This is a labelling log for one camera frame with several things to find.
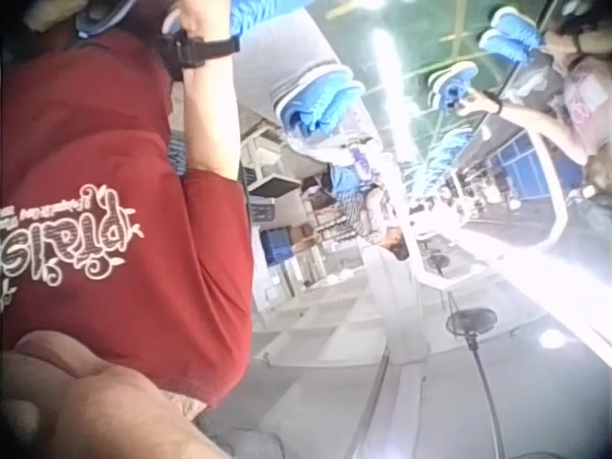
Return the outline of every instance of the shopper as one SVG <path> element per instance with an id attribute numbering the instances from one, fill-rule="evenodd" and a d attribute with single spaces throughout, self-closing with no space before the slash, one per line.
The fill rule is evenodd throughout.
<path id="1" fill-rule="evenodd" d="M 170 78 L 150 43 L 117 28 L 76 43 L 60 24 L 36 58 L 3 69 L 0 304 L 4 351 L 60 332 L 193 418 L 247 367 L 253 264 L 230 1 L 180 8 L 186 46 L 224 43 L 206 65 L 184 62 L 182 181 L 167 160 Z"/>

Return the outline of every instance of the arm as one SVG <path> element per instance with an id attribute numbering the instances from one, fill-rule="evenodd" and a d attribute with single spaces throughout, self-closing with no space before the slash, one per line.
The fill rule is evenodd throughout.
<path id="1" fill-rule="evenodd" d="M 470 89 L 469 95 L 459 104 L 457 114 L 465 116 L 470 113 L 484 111 L 496 114 L 499 104 L 495 100 Z M 541 113 L 533 108 L 515 103 L 503 102 L 500 118 L 511 122 L 525 130 L 536 132 L 556 144 L 572 161 L 585 165 L 587 154 L 574 131 L 562 121 Z"/>
<path id="2" fill-rule="evenodd" d="M 187 34 L 230 37 L 230 0 L 182 0 Z M 253 256 L 241 186 L 240 127 L 231 56 L 184 71 L 187 174 L 183 181 L 193 246 L 211 305 L 216 396 L 242 378 L 251 348 Z"/>
<path id="3" fill-rule="evenodd" d="M 227 11 L 219 8 L 215 14 L 183 14 L 181 20 L 187 34 L 204 41 L 230 38 L 230 2 L 227 3 Z M 184 70 L 183 79 L 187 167 L 236 180 L 240 126 L 231 56 Z"/>
<path id="4" fill-rule="evenodd" d="M 590 31 L 578 35 L 548 32 L 544 35 L 544 51 L 565 55 L 580 52 L 586 55 L 607 55 L 612 53 L 612 30 Z"/>
<path id="5" fill-rule="evenodd" d="M 499 116 L 512 124 L 546 137 L 575 163 L 586 164 L 587 155 L 582 143 L 576 138 L 574 131 L 562 121 L 533 108 L 513 103 L 504 103 Z"/>
<path id="6" fill-rule="evenodd" d="M 377 241 L 384 237 L 384 214 L 383 214 L 384 191 L 380 187 L 370 190 L 365 196 L 366 218 L 369 220 L 370 236 L 368 238 Z"/>

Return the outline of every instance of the ceiling light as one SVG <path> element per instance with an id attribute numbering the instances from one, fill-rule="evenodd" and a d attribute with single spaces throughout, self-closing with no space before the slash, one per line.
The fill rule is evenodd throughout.
<path id="1" fill-rule="evenodd" d="M 364 10 L 377 11 L 386 5 L 384 0 L 355 0 L 357 6 Z"/>
<path id="2" fill-rule="evenodd" d="M 418 158 L 419 150 L 409 133 L 412 118 L 404 103 L 404 73 L 395 40 L 388 31 L 376 29 L 372 32 L 372 50 L 385 92 L 396 160 L 399 163 L 413 161 Z"/>
<path id="3" fill-rule="evenodd" d="M 567 337 L 563 332 L 549 328 L 539 336 L 539 344 L 544 349 L 560 349 L 567 344 Z"/>

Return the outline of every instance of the ceiling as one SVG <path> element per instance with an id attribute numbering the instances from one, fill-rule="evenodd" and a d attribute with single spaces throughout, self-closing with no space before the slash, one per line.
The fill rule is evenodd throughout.
<path id="1" fill-rule="evenodd" d="M 488 27 L 496 0 L 336 0 L 315 2 L 315 18 L 339 59 L 366 87 L 363 102 L 375 122 L 385 148 L 392 149 L 387 103 L 404 102 L 405 128 L 423 159 L 450 129 L 466 122 L 475 125 L 481 116 L 460 119 L 427 106 L 426 79 L 454 62 L 473 60 L 480 68 L 473 85 L 499 90 L 512 65 L 478 49 L 477 36 Z M 537 20 L 546 0 L 516 0 L 513 5 Z M 403 74 L 403 90 L 384 87 L 381 64 L 373 45 L 375 33 L 388 34 L 395 44 Z"/>

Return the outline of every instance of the watch strap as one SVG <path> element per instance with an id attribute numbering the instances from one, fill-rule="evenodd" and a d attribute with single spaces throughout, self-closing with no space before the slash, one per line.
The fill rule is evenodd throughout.
<path id="1" fill-rule="evenodd" d="M 202 67 L 207 60 L 233 55 L 240 51 L 240 40 L 233 36 L 227 40 L 206 42 L 199 37 L 189 37 L 184 30 L 164 37 L 164 47 L 174 55 L 183 69 Z"/>

